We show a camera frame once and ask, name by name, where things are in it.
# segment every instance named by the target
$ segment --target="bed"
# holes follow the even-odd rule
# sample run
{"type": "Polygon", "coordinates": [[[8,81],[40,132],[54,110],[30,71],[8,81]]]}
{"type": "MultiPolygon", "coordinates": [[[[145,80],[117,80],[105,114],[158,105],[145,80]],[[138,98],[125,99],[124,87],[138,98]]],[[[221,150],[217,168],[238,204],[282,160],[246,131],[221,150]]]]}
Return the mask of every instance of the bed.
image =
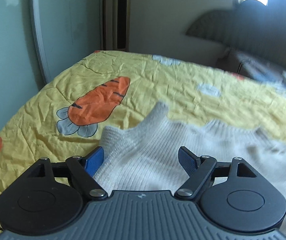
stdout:
{"type": "Polygon", "coordinates": [[[286,97],[274,87],[158,55],[96,51],[47,84],[0,131],[0,193],[42,156],[85,156],[103,127],[134,127],[159,100],[172,120],[261,126],[286,143],[286,97]],[[90,103],[95,111],[87,111],[90,103]]]}

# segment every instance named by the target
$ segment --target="gray wall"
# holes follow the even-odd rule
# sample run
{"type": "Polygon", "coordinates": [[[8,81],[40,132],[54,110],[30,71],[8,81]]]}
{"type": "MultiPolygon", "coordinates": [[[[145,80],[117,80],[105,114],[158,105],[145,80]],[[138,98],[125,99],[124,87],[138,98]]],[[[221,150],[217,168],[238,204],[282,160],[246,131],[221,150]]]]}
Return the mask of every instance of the gray wall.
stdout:
{"type": "Polygon", "coordinates": [[[233,0],[131,0],[130,51],[214,66],[224,47],[185,32],[206,11],[232,4],[233,0]]]}
{"type": "Polygon", "coordinates": [[[28,0],[0,0],[0,130],[43,86],[28,0]]]}

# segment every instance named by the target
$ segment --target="silver screw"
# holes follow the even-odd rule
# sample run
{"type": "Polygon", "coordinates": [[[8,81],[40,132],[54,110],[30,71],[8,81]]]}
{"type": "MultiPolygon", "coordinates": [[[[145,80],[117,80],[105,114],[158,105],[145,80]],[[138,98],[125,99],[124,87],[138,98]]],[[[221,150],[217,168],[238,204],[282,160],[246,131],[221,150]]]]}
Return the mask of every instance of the silver screw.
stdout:
{"type": "Polygon", "coordinates": [[[93,189],[90,191],[90,196],[92,197],[103,197],[106,192],[102,189],[93,189]]]}
{"type": "Polygon", "coordinates": [[[181,197],[189,197],[193,194],[193,191],[188,188],[181,188],[176,193],[181,197]]]}

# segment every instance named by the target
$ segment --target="wardrobe door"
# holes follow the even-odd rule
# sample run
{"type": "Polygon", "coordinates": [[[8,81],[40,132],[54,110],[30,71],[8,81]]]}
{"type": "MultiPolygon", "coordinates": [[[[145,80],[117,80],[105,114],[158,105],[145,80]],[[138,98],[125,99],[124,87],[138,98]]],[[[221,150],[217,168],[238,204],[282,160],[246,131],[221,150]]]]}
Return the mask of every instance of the wardrobe door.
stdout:
{"type": "Polygon", "coordinates": [[[101,49],[101,0],[31,0],[39,62],[46,83],[101,49]]]}

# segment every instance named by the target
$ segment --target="ribbed knit fabric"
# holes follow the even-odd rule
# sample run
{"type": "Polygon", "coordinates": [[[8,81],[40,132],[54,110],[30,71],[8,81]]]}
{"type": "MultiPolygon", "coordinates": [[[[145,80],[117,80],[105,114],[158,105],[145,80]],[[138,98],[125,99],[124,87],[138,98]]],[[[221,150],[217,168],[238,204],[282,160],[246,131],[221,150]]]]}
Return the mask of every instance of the ribbed knit fabric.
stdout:
{"type": "MultiPolygon", "coordinates": [[[[104,128],[100,145],[105,160],[94,179],[109,194],[112,190],[174,193],[188,179],[178,162],[178,150],[186,146],[198,156],[222,162],[244,158],[286,198],[286,144],[270,140],[261,128],[243,130],[218,120],[195,127],[168,120],[167,112],[167,105],[158,102],[132,129],[104,128]]],[[[286,217],[281,231],[286,235],[286,217]]]]}

